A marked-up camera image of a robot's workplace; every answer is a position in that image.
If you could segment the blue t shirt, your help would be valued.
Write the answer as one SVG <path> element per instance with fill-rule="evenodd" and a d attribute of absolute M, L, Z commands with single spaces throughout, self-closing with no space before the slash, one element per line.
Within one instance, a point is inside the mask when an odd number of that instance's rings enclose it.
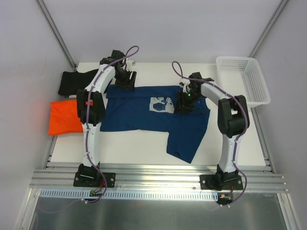
<path fill-rule="evenodd" d="M 167 153 L 191 163 L 207 131 L 210 109 L 205 98 L 200 98 L 191 112 L 175 113 L 180 91 L 180 86 L 145 86 L 131 91 L 109 85 L 100 130 L 167 132 Z"/>

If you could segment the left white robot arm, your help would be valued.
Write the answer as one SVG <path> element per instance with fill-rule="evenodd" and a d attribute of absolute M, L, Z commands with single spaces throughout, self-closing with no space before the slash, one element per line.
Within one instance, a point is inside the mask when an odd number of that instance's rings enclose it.
<path fill-rule="evenodd" d="M 113 50 L 111 56 L 100 61 L 99 69 L 88 86 L 76 93 L 77 115 L 82 123 L 84 136 L 84 154 L 77 173 L 80 177 L 84 177 L 90 186 L 98 185 L 101 180 L 98 169 L 99 134 L 106 115 L 103 94 L 113 79 L 115 86 L 120 89 L 134 91 L 136 72 L 130 70 L 133 62 L 128 58 L 135 55 L 138 50 L 138 46 L 132 46 L 126 53 Z"/>

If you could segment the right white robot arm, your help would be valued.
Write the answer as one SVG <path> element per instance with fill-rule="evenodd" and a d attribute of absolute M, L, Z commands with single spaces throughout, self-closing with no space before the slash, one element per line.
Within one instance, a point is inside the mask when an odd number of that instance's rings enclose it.
<path fill-rule="evenodd" d="M 246 98 L 230 95 L 213 79 L 203 79 L 199 72 L 192 73 L 187 80 L 189 84 L 182 84 L 183 89 L 176 93 L 175 112 L 182 115 L 192 112 L 200 98 L 209 99 L 217 106 L 217 125 L 223 142 L 214 182 L 218 188 L 226 189 L 238 175 L 240 142 L 250 125 Z"/>

